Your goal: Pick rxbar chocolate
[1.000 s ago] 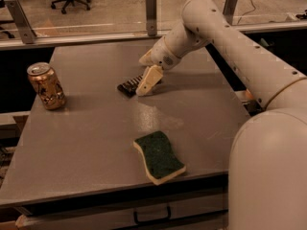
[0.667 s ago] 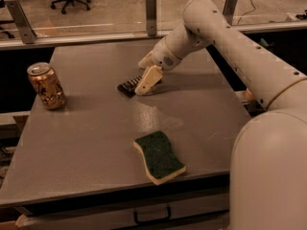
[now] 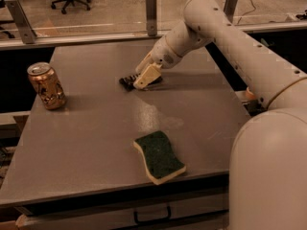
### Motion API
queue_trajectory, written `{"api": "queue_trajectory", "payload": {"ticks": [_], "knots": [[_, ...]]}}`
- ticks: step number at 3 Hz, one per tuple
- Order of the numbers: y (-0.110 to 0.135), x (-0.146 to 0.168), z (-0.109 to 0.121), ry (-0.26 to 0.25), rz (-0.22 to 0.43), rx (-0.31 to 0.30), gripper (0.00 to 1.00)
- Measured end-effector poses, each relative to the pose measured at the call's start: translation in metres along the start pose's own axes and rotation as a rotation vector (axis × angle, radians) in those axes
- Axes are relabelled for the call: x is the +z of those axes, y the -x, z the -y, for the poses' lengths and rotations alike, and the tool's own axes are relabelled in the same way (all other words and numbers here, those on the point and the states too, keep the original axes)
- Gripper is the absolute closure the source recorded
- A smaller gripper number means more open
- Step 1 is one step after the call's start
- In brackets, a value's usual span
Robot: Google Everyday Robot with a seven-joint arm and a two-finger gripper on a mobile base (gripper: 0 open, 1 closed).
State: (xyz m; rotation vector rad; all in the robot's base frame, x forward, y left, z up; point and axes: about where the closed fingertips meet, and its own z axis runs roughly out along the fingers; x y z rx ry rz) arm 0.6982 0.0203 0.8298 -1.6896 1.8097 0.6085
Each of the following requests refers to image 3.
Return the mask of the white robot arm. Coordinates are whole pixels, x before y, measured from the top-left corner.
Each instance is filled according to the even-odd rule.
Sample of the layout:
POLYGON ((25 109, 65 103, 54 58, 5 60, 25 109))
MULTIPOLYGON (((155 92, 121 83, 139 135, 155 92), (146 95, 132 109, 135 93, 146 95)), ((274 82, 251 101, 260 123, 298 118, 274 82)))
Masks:
POLYGON ((182 21, 137 66, 135 87, 208 42, 265 109, 232 146, 229 230, 307 230, 307 74, 232 25, 215 0, 188 0, 182 21))

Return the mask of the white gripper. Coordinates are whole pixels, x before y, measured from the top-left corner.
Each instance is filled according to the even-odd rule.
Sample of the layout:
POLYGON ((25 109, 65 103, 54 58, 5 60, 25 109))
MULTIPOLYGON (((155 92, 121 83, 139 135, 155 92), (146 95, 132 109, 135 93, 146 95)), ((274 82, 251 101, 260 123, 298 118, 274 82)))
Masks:
POLYGON ((161 76, 161 67, 164 69, 173 68, 181 60, 182 57, 179 57, 167 44, 166 39, 161 37, 154 44, 151 52, 136 66, 135 72, 140 75, 133 83, 133 86, 136 89, 144 89, 161 76))

